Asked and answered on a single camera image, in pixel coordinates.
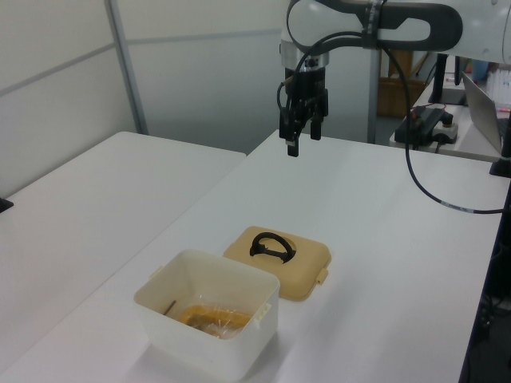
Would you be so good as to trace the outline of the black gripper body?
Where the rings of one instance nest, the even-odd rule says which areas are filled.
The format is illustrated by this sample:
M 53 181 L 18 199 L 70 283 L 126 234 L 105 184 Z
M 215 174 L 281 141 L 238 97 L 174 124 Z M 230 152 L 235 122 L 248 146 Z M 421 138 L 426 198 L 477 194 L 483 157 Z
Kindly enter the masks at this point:
M 319 68 L 312 71 L 300 71 L 285 69 L 285 80 L 289 83 L 285 86 L 289 108 L 328 108 L 328 92 L 325 86 L 326 69 Z

